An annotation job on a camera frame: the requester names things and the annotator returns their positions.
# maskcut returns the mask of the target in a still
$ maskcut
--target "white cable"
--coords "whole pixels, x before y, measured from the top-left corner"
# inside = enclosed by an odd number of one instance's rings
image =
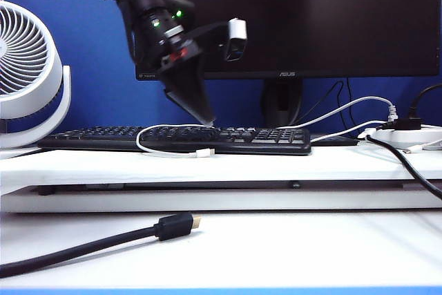
[[[377,97],[377,96],[366,96],[366,97],[361,97],[361,98],[355,99],[354,101],[352,101],[352,102],[350,102],[350,103],[347,103],[346,105],[343,105],[343,106],[337,108],[336,110],[334,110],[334,111],[332,111],[332,112],[328,112],[327,114],[324,114],[324,115],[322,115],[322,116],[320,116],[320,117],[317,117],[317,118],[314,119],[314,120],[311,120],[311,121],[305,122],[304,124],[298,124],[298,125],[296,125],[296,126],[284,126],[284,127],[278,127],[278,129],[296,129],[296,128],[302,128],[302,127],[305,127],[305,126],[309,126],[310,124],[314,124],[314,123],[316,123],[316,122],[319,122],[319,121],[325,119],[326,117],[330,117],[330,116],[332,116],[333,114],[336,114],[336,113],[338,113],[338,112],[341,112],[342,110],[346,109],[347,107],[350,107],[351,105],[357,104],[357,103],[362,102],[362,101],[364,101],[364,100],[371,100],[371,99],[372,99],[372,100],[379,100],[379,101],[381,101],[381,102],[385,102],[385,103],[388,104],[388,106],[389,106],[388,108],[389,108],[389,111],[390,111],[390,114],[389,114],[389,116],[388,116],[388,121],[393,121],[395,118],[397,119],[397,115],[396,115],[396,107],[393,105],[393,103],[391,103],[391,101],[389,101],[388,99],[382,98],[382,97]]]
[[[178,152],[167,152],[167,151],[159,151],[155,149],[146,148],[145,146],[142,146],[140,143],[141,135],[151,129],[158,128],[158,127],[204,127],[204,128],[210,128],[207,126],[204,126],[202,124],[156,124],[154,126],[146,127],[145,129],[142,129],[138,135],[135,142],[137,143],[137,146],[146,152],[150,152],[155,157],[170,157],[170,158],[201,158],[201,157],[210,157],[211,155],[215,154],[214,149],[200,149],[195,152],[188,152],[188,153],[178,153]]]
[[[358,129],[360,127],[368,126],[369,124],[384,124],[384,123],[386,123],[386,121],[382,121],[382,120],[367,121],[367,122],[364,122],[363,124],[359,124],[358,126],[355,126],[353,128],[347,129],[345,131],[340,131],[339,133],[333,133],[333,134],[328,134],[328,135],[324,135],[324,136],[320,136],[320,137],[314,138],[310,142],[313,143],[313,142],[325,140],[326,138],[329,138],[329,137],[334,137],[334,136],[339,136],[339,135],[342,135],[342,134],[346,134],[346,133],[349,133],[350,131],[354,131],[355,129]]]
[[[423,148],[425,148],[426,146],[434,145],[434,144],[438,144],[438,143],[440,143],[440,142],[442,142],[442,138],[440,138],[440,139],[438,139],[438,140],[435,140],[435,141],[433,141],[433,142],[430,142],[430,143],[417,144],[417,145],[409,146],[409,147],[407,147],[406,149],[404,149],[403,152],[405,152],[405,153],[413,153],[413,152],[422,151]]]
[[[436,128],[436,129],[442,128],[440,126],[433,126],[431,124],[422,124],[421,127],[422,128]]]

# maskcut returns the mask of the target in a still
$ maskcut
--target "black power cable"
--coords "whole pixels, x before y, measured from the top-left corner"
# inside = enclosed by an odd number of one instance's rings
[[[422,91],[416,96],[416,98],[414,98],[414,100],[413,100],[413,102],[412,102],[412,104],[411,104],[411,106],[410,106],[410,109],[409,109],[409,111],[408,111],[408,117],[409,117],[409,118],[415,118],[415,117],[417,117],[417,114],[416,114],[417,104],[418,104],[419,101],[421,100],[422,96],[424,96],[424,94],[426,94],[426,93],[428,93],[428,92],[430,92],[431,90],[434,90],[434,89],[436,89],[436,88],[442,88],[442,83],[435,84],[435,85],[433,85],[433,86],[429,86],[429,87],[423,89],[423,90],[422,90]]]
[[[440,190],[438,187],[436,187],[434,184],[432,184],[430,181],[425,179],[422,174],[420,174],[408,161],[407,158],[403,156],[401,152],[396,150],[393,146],[391,146],[388,143],[375,140],[370,135],[367,135],[366,137],[367,141],[373,142],[379,146],[382,146],[389,150],[391,153],[393,153],[399,161],[402,163],[402,165],[407,169],[407,171],[412,175],[412,177],[415,180],[418,180],[430,193],[435,195],[436,197],[440,198],[442,200],[442,190]]]
[[[330,95],[330,93],[332,93],[332,91],[335,89],[335,87],[338,85],[338,84],[340,84],[340,88],[339,88],[339,90],[338,90],[338,94],[337,94],[337,98],[338,98],[338,107],[340,107],[340,100],[339,100],[339,95],[340,95],[340,92],[342,91],[342,89],[343,89],[343,86],[344,86],[344,82],[343,81],[337,81],[337,82],[335,82],[334,84],[333,84],[333,86],[331,86],[331,88],[306,112],[306,113],[304,113],[303,115],[301,115],[296,121],[294,121],[294,122],[291,122],[290,124],[289,124],[289,126],[294,126],[294,125],[297,125],[297,124],[299,124],[300,122],[301,122],[301,120],[302,119],[305,119],[312,111],[314,111],[314,109],[316,108],[316,107],[318,107],[319,106],[319,104],[321,104],[322,102],[324,102],[324,100]],[[342,119],[342,121],[343,121],[343,123],[344,123],[344,119],[343,119],[343,114],[342,114],[342,112],[340,112],[339,113],[340,114],[340,116],[341,116],[341,119]]]
[[[352,88],[350,87],[350,78],[346,77],[346,82],[347,82],[347,91],[348,91],[348,97],[350,98],[350,101],[353,102],[353,94],[352,94]],[[356,121],[354,121],[353,118],[353,111],[352,111],[352,106],[349,107],[349,114],[350,114],[350,119],[352,120],[353,126],[358,126],[356,124]]]

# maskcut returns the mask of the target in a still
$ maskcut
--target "gold connector tip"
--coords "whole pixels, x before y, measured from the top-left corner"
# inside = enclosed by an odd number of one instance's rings
[[[193,217],[192,229],[198,228],[200,226],[201,217]]]

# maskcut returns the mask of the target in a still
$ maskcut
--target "asus logo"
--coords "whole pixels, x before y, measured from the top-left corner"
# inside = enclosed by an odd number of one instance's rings
[[[139,79],[155,79],[155,74],[141,73],[138,74]]]
[[[296,76],[296,72],[281,72],[279,77],[293,77]]]

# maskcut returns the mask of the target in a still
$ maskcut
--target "white table surface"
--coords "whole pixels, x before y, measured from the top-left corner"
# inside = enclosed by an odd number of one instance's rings
[[[424,176],[441,178],[442,152],[408,158]],[[317,147],[309,157],[217,155],[202,160],[52,151],[0,161],[0,171],[2,194],[29,184],[78,183],[79,177],[87,183],[312,180],[313,175],[328,180],[331,174],[410,178],[394,156],[372,145]],[[3,213],[0,259],[7,263],[47,254],[148,227],[161,216]],[[442,285],[442,210],[205,213],[201,227],[185,238],[138,240],[74,261],[3,279],[0,287]]]
[[[160,214],[1,216],[1,262],[148,227]],[[190,236],[138,240],[0,287],[442,285],[442,211],[206,213]]]

